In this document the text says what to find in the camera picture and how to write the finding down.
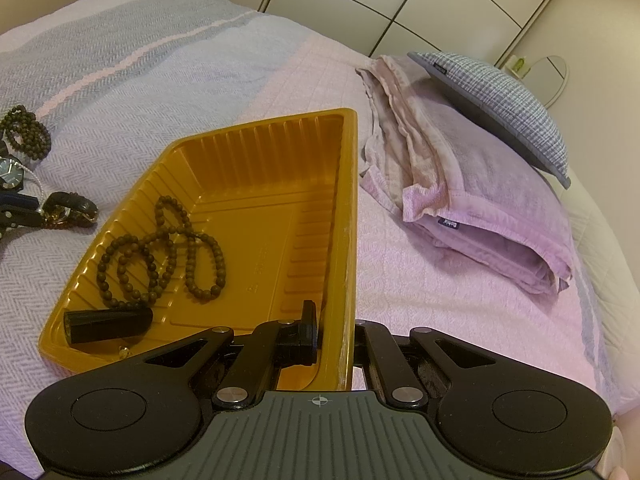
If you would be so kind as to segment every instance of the cushion tag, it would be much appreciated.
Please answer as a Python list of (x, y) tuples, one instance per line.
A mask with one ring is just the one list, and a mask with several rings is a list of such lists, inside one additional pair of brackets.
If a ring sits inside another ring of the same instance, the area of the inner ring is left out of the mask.
[(438, 224), (444, 225), (444, 227), (448, 227), (449, 229), (460, 229), (460, 222), (455, 222), (453, 220), (447, 220), (441, 216), (438, 217)]
[(447, 75), (448, 70), (447, 70), (446, 68), (444, 68), (443, 66), (440, 66), (440, 65), (439, 65), (439, 64), (437, 64), (437, 63), (434, 63), (433, 65), (434, 65), (434, 67), (436, 67), (436, 69), (437, 69), (439, 72), (442, 72), (444, 75)]

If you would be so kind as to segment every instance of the pink stripe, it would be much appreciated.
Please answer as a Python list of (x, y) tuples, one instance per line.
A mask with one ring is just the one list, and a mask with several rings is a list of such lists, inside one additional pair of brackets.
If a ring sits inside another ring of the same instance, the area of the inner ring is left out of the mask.
[(127, 67), (133, 65), (137, 60), (139, 60), (142, 56), (144, 56), (147, 52), (149, 52), (153, 48), (157, 48), (158, 46), (164, 45), (165, 43), (169, 43), (170, 41), (173, 41), (173, 40), (190, 38), (191, 36), (195, 36), (196, 34), (199, 34), (209, 28), (219, 27), (220, 25), (224, 25), (225, 23), (231, 23), (231, 22), (234, 22), (235, 20), (239, 20), (243, 16), (246, 16), (253, 12), (255, 11), (248, 10), (247, 12), (244, 12), (239, 16), (231, 18), (230, 20), (217, 20), (209, 25), (203, 25), (202, 27), (194, 28), (189, 32), (167, 36), (165, 38), (162, 38), (161, 40), (157, 40), (157, 41), (154, 41), (153, 43), (149, 43), (148, 45), (141, 46), (140, 48), (134, 50), (121, 62), (116, 63), (113, 66), (98, 70), (97, 72), (93, 72), (92, 74), (88, 74), (84, 76), (82, 79), (76, 81), (75, 83), (72, 83), (65, 89), (61, 90), (56, 95), (54, 95), (51, 99), (46, 101), (40, 108), (38, 108), (38, 110), (36, 110), (36, 115), (38, 118), (45, 117), (46, 115), (50, 114), (53, 110), (55, 110), (55, 108), (59, 104), (63, 103), (65, 99), (67, 99), (68, 97), (71, 97), (77, 91), (81, 90), (85, 86), (90, 85), (91, 83), (95, 83), (96, 81), (99, 81), (102, 78), (113, 75), (116, 72), (119, 72), (120, 70), (126, 69)]

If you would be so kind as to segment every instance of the folded pink fabric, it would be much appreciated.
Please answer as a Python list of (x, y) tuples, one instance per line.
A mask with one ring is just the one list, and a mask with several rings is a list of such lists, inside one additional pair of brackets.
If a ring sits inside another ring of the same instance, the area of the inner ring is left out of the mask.
[(363, 186), (379, 202), (386, 196), (436, 245), (490, 266), (527, 292), (562, 289), (572, 276), (572, 234), (544, 178), (461, 115), (409, 58), (383, 56), (369, 72), (364, 79), (381, 128), (365, 148), (371, 167)]

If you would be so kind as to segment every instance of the bedspread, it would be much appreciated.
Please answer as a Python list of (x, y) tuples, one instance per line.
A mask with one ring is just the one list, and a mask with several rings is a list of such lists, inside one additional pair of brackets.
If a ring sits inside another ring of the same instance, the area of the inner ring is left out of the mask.
[[(227, 0), (83, 0), (0, 36), (0, 108), (36, 110), (52, 151), (33, 164), (47, 192), (75, 190), (104, 222), (173, 140), (322, 108), (374, 118), (356, 68), (367, 58), (289, 20)], [(362, 190), (359, 317), (395, 333), (430, 325), (571, 377), (615, 407), (593, 291), (578, 309), (539, 304), (505, 278), (423, 243)], [(52, 307), (95, 233), (15, 230), (0, 246), (0, 460), (40, 467), (24, 411), (65, 374), (38, 354)]]

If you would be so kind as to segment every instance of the round mirror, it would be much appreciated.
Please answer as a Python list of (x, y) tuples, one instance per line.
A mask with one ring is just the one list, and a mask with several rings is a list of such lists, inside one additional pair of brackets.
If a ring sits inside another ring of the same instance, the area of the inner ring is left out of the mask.
[(569, 68), (560, 56), (547, 56), (535, 62), (522, 78), (540, 102), (549, 108), (562, 93), (569, 77)]

